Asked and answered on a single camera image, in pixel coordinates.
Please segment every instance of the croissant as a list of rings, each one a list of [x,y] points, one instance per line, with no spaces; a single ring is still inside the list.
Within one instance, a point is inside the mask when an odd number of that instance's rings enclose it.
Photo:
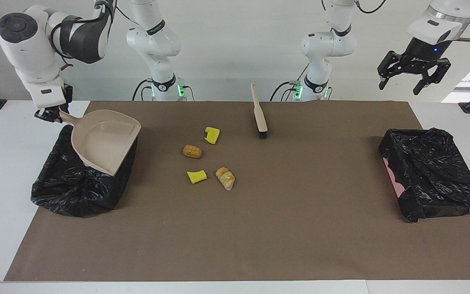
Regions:
[[[231,171],[225,167],[221,167],[220,169],[217,169],[215,175],[221,182],[222,186],[224,186],[226,190],[231,191],[231,188],[233,188],[233,183],[235,182],[235,176],[231,173]]]

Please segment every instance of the dustpan handle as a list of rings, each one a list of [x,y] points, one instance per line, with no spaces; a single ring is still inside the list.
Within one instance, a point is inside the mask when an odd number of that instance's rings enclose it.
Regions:
[[[79,120],[77,117],[71,116],[71,115],[67,114],[64,111],[59,111],[59,116],[61,117],[63,122],[65,122],[69,125],[76,125],[77,121]]]

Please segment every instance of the white wall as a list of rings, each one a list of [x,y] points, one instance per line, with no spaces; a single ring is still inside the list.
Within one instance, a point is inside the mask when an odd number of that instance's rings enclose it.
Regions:
[[[362,0],[365,9],[379,1]],[[91,0],[0,0],[0,16],[23,11],[32,4],[90,17]],[[411,100],[440,102],[470,70],[470,43],[455,42],[444,56],[452,67],[439,85],[419,96],[412,88],[417,76],[397,76],[384,91],[377,87],[377,65],[388,52],[403,52],[410,36],[407,26],[429,0],[387,1],[372,15],[356,11],[353,30],[359,45],[352,56],[332,58],[332,99]],[[250,82],[257,82],[261,97],[276,85],[298,77],[307,63],[300,42],[305,33],[326,31],[318,0],[160,0],[166,23],[182,40],[182,51],[172,58],[175,71],[194,88],[198,100],[249,100]],[[119,7],[132,15],[126,0]],[[75,87],[76,99],[130,99],[138,81],[149,77],[139,56],[125,41],[132,24],[119,13],[112,27],[106,58],[93,65],[74,62],[63,72]],[[470,37],[470,26],[464,37]],[[0,97],[29,99],[0,49]]]

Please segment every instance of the white table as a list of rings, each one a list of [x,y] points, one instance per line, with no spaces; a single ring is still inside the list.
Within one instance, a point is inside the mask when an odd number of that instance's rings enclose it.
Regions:
[[[72,102],[80,116],[89,102]],[[411,103],[424,128],[441,128],[470,168],[470,115],[456,104]],[[306,293],[306,294],[464,294],[470,281],[262,281],[197,283],[3,283],[5,274],[37,210],[30,202],[31,184],[63,125],[33,117],[32,101],[9,101],[0,111],[0,293]]]

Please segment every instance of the black trash bag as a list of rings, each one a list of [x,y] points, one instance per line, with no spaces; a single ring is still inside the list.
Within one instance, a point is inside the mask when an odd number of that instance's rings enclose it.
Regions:
[[[405,218],[417,222],[470,214],[470,171],[451,134],[390,129],[379,152],[401,184],[395,190]]]
[[[39,177],[32,202],[63,216],[92,216],[115,208],[128,183],[137,139],[115,176],[85,166],[71,145],[73,126],[65,126]]]

